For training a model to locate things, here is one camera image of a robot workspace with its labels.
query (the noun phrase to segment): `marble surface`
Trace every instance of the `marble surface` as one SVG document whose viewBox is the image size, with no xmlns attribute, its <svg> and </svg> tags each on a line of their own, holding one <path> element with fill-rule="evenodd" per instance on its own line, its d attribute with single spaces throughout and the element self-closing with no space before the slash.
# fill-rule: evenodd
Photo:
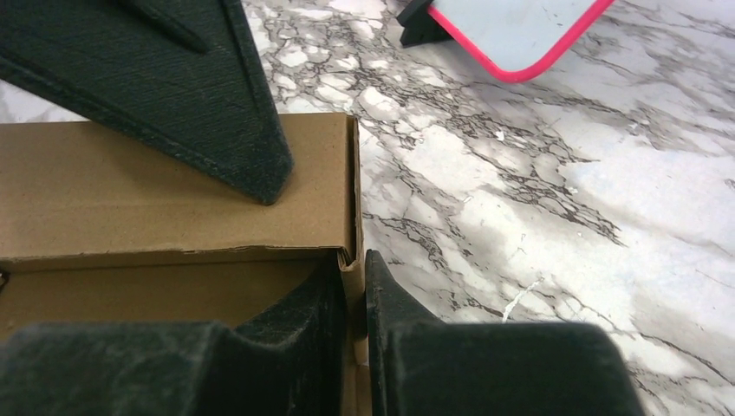
<svg viewBox="0 0 735 416">
<path fill-rule="evenodd" d="M 404 4 L 245 6 L 282 112 L 361 118 L 366 246 L 447 321 L 600 325 L 650 414 L 735 413 L 735 2 L 618 1 L 516 85 L 402 49 Z"/>
</svg>

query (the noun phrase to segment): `brown cardboard box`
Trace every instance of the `brown cardboard box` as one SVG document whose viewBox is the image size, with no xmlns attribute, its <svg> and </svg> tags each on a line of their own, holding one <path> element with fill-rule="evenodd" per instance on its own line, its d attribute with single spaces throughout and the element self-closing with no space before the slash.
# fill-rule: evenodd
<svg viewBox="0 0 735 416">
<path fill-rule="evenodd" d="M 357 318 L 350 332 L 363 333 L 356 123 L 281 120 L 296 167 L 272 206 L 92 122 L 0 125 L 0 340 L 42 321 L 238 325 L 329 250 Z M 368 371 L 355 365 L 365 342 L 348 342 L 343 413 L 369 414 Z"/>
</svg>

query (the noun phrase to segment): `pink-edged object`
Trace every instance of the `pink-edged object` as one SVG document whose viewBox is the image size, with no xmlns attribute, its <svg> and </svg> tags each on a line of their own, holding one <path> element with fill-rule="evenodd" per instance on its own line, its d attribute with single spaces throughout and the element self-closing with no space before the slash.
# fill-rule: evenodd
<svg viewBox="0 0 735 416">
<path fill-rule="evenodd" d="M 539 76 L 614 0 L 433 0 L 426 9 L 491 75 Z"/>
</svg>

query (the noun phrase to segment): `pink trim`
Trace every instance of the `pink trim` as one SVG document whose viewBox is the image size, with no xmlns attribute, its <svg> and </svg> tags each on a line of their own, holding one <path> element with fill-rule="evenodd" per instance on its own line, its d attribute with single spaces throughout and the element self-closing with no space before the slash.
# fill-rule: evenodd
<svg viewBox="0 0 735 416">
<path fill-rule="evenodd" d="M 559 39 L 551 49 L 549 49 L 549 52 L 547 52 L 546 55 L 539 59 L 538 62 L 526 69 L 521 69 L 520 71 L 505 71 L 501 69 L 495 64 L 495 62 L 491 61 L 485 53 L 475 46 L 472 41 L 467 39 L 467 37 L 463 35 L 456 26 L 449 22 L 449 20 L 447 20 L 446 17 L 444 17 L 444 15 L 442 15 L 434 6 L 429 6 L 428 12 L 429 15 L 438 24 L 440 24 L 441 27 L 443 27 L 444 30 L 446 30 L 446 32 L 462 46 L 462 48 L 467 49 L 467 52 L 469 52 L 470 55 L 475 58 L 475 60 L 477 60 L 492 76 L 503 82 L 523 82 L 536 78 L 543 73 L 543 71 L 549 69 L 549 67 L 553 65 L 554 62 L 556 62 L 556 60 L 559 59 L 559 57 L 562 56 L 562 54 L 566 52 L 574 42 L 576 42 L 577 39 L 579 39 L 579 36 L 581 36 L 582 33 L 584 33 L 584 31 L 587 30 L 587 28 L 592 25 L 598 17 L 600 17 L 600 15 L 610 4 L 612 4 L 613 1 L 614 0 L 595 1 L 595 4 L 584 12 L 582 17 L 580 17 L 579 20 L 569 28 L 567 33 L 565 33 L 564 36 L 562 36 L 562 38 Z"/>
</svg>

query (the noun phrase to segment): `black plastic part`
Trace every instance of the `black plastic part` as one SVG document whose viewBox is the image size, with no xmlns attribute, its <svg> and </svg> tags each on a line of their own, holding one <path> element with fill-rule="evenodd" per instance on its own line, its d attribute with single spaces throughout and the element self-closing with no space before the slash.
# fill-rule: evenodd
<svg viewBox="0 0 735 416">
<path fill-rule="evenodd" d="M 346 306 L 330 257 L 234 330 L 39 324 L 0 350 L 0 414 L 338 415 Z"/>
<path fill-rule="evenodd" d="M 412 0 L 398 15 L 398 23 L 403 26 L 400 44 L 416 46 L 424 43 L 448 41 L 452 37 L 438 24 L 427 10 L 432 0 Z"/>
<path fill-rule="evenodd" d="M 367 253 L 374 416 L 642 416 L 613 342 L 578 323 L 445 324 Z"/>
<path fill-rule="evenodd" d="M 265 204 L 291 171 L 239 0 L 2 1 L 0 78 Z"/>
</svg>

